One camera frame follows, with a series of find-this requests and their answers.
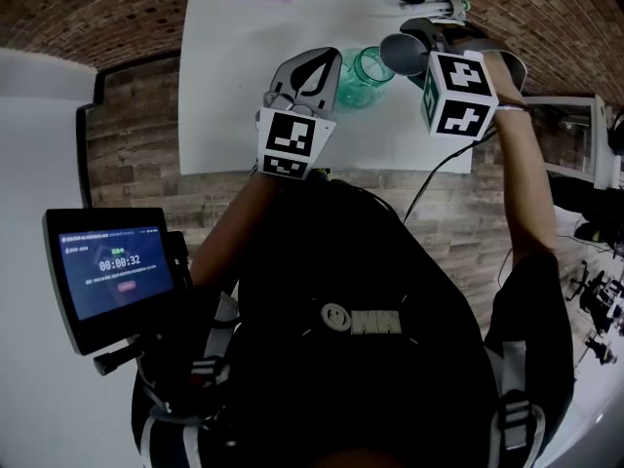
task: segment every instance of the shoulder strap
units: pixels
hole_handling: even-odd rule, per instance
[[[486,347],[499,396],[490,425],[487,468],[530,468],[544,440],[546,418],[526,393],[526,343],[506,341],[502,346],[502,357]]]
[[[214,315],[214,326],[204,350],[204,359],[195,361],[191,371],[192,374],[207,378],[207,384],[219,385],[229,377],[229,366],[224,362],[224,357],[234,334],[237,315],[238,302],[229,294],[222,293]],[[175,459],[176,466],[180,468],[201,468],[198,435],[200,428],[205,428],[205,422],[210,419],[197,417],[193,421],[156,414],[153,409],[143,425],[140,438],[139,452],[143,466],[165,468]],[[229,447],[232,442],[223,444]]]

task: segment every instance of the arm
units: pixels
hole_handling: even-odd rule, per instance
[[[250,178],[195,254],[190,269],[193,284],[223,289],[282,187],[278,177],[257,173]]]
[[[486,54],[486,65],[500,100],[524,104],[500,54]],[[555,248],[555,207],[529,114],[498,111],[494,121],[503,152],[505,213],[517,265],[528,254]]]

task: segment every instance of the white table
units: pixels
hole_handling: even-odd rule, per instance
[[[254,116],[279,65],[301,52],[378,45],[409,18],[396,0],[189,0],[179,86],[182,174],[249,170]],[[316,167],[432,170],[469,140],[430,137],[422,92],[396,77],[376,106],[338,116]],[[472,151],[443,171],[470,173]]]

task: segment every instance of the cable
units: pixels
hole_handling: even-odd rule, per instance
[[[431,174],[429,174],[429,176],[427,177],[427,179],[424,181],[424,183],[422,184],[422,186],[420,187],[420,190],[418,191],[418,193],[416,194],[416,197],[413,198],[413,201],[411,202],[411,205],[409,205],[408,208],[408,212],[406,213],[406,217],[403,219],[403,224],[405,224],[408,221],[408,218],[410,218],[411,212],[413,211],[414,207],[418,204],[418,201],[420,201],[420,198],[422,197],[422,195],[424,194],[424,192],[427,190],[427,187],[429,186],[429,183],[431,182],[431,179],[433,178],[433,176],[436,174],[436,172],[443,167],[446,163],[448,163],[451,159],[453,158],[457,158],[459,156],[461,156],[463,153],[465,153],[467,150],[469,149],[473,149],[474,147],[477,147],[478,145],[483,144],[486,140],[490,140],[492,137],[494,137],[494,135],[496,134],[496,128],[494,126],[489,127],[486,130],[486,133],[484,134],[483,138],[481,140],[477,140],[469,145],[467,145],[466,147],[464,147],[463,149],[459,149],[457,152],[452,153],[450,156],[448,156],[447,158],[445,158],[440,165],[438,165],[436,168],[434,168],[431,171]]]
[[[575,238],[574,236],[561,236],[561,235],[557,234],[557,237],[558,238],[568,238],[568,239],[571,239],[572,241],[575,241],[576,243],[580,243],[581,245],[591,246],[593,248],[597,248],[598,250],[600,250],[598,252],[599,254],[610,252],[610,253],[613,253],[613,254],[615,254],[617,256],[622,256],[624,258],[624,255],[622,253],[620,253],[618,250],[616,250],[616,249],[614,249],[612,247],[602,249],[600,246],[598,246],[598,245],[596,245],[594,243],[591,243],[591,242],[588,242],[588,241],[582,241],[580,239]]]
[[[498,287],[502,289],[502,286],[500,285],[500,275],[503,273],[503,268],[505,267],[505,263],[507,263],[507,258],[509,258],[509,255],[511,254],[511,251],[513,250],[513,248],[509,249],[509,252],[507,252],[507,254],[505,255],[505,259],[503,260],[503,264],[500,266],[500,270],[498,271]]]

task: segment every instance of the timer display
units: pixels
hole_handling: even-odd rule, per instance
[[[157,227],[59,234],[58,239],[80,320],[174,289]]]
[[[110,258],[106,260],[99,261],[99,270],[105,272],[111,269],[121,269],[126,265],[139,265],[140,264],[140,256],[138,254],[131,254],[130,256],[118,257],[118,258]]]

